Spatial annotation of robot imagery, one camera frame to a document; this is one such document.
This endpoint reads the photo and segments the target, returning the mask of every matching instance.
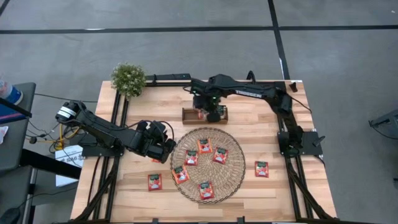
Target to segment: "gray floor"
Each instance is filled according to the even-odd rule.
[[[398,3],[390,0],[284,0],[275,8],[280,26],[398,24]],[[11,0],[0,17],[3,30],[271,25],[267,1],[260,0]],[[378,135],[368,120],[398,107],[398,30],[281,35],[290,77],[304,81],[315,126],[326,136],[338,216],[397,223],[397,142]],[[0,72],[13,83],[36,82],[39,93],[95,100],[119,62],[149,74],[244,78],[253,70],[258,79],[282,78],[273,31],[0,35]],[[33,123],[52,128],[62,103],[37,96]],[[26,148],[48,153],[48,145]],[[35,223],[67,220],[73,195],[54,202],[37,207]]]

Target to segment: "wooden table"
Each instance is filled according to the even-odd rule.
[[[298,92],[288,93],[308,106],[303,83],[297,83]],[[116,92],[110,82],[103,82],[96,114],[110,120]],[[117,121],[121,120],[123,99]],[[293,111],[304,130],[314,128],[311,114],[293,101]],[[185,198],[173,183],[170,162],[159,164],[148,157],[126,152],[121,158],[113,203],[111,222],[235,222],[245,216],[247,222],[294,221],[292,199],[287,180],[284,158],[279,153],[276,133],[277,117],[264,100],[231,95],[222,99],[228,107],[227,125],[211,124],[236,138],[246,158],[246,175],[241,188],[229,199],[214,205],[203,205]],[[168,121],[178,141],[185,133],[203,125],[183,125],[182,108],[192,106],[192,95],[181,87],[146,87],[141,96],[132,98],[127,112],[127,124],[141,119]],[[336,216],[323,164],[313,156],[302,156],[309,191],[331,216]],[[254,161],[269,162],[269,178],[254,176]],[[88,191],[96,158],[88,158],[83,166],[71,218],[77,217],[87,204]],[[101,165],[98,166],[93,195],[98,187]],[[147,175],[160,173],[163,190],[148,192]],[[303,217],[305,207],[299,189],[298,199]],[[106,197],[102,200],[100,218],[104,217]]]

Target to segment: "wicker plate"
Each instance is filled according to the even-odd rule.
[[[199,154],[197,166],[185,166],[190,180],[177,185],[179,191],[190,200],[198,203],[217,203],[232,196],[241,186],[246,164],[238,142],[230,134],[216,128],[198,128],[190,131],[179,140],[171,158],[171,169],[184,165],[186,150],[198,151],[197,140],[211,139],[213,153]],[[225,164],[213,161],[216,147],[228,150]],[[215,197],[200,198],[198,184],[210,181]]]

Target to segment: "snack packet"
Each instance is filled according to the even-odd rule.
[[[268,162],[256,161],[256,177],[267,177],[269,176]]]
[[[202,184],[198,184],[198,188],[200,191],[200,198],[202,200],[214,197],[214,191],[211,182],[204,182]]]
[[[148,175],[148,190],[162,190],[162,174]]]
[[[202,110],[198,110],[198,119],[203,120],[205,118],[205,114],[202,112]]]
[[[222,147],[216,147],[216,152],[214,153],[213,161],[219,162],[220,164],[225,164],[227,156],[228,156],[228,150]]]
[[[184,183],[185,181],[189,180],[188,172],[185,166],[179,166],[173,169],[173,176],[177,184]]]
[[[201,139],[198,140],[199,153],[212,153],[213,149],[211,148],[210,139]]]
[[[185,165],[196,166],[198,165],[198,151],[187,150],[185,154]]]

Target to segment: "green plant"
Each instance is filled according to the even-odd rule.
[[[113,69],[111,74],[112,88],[116,89],[130,99],[132,96],[139,96],[145,86],[145,72],[141,66],[120,63]]]

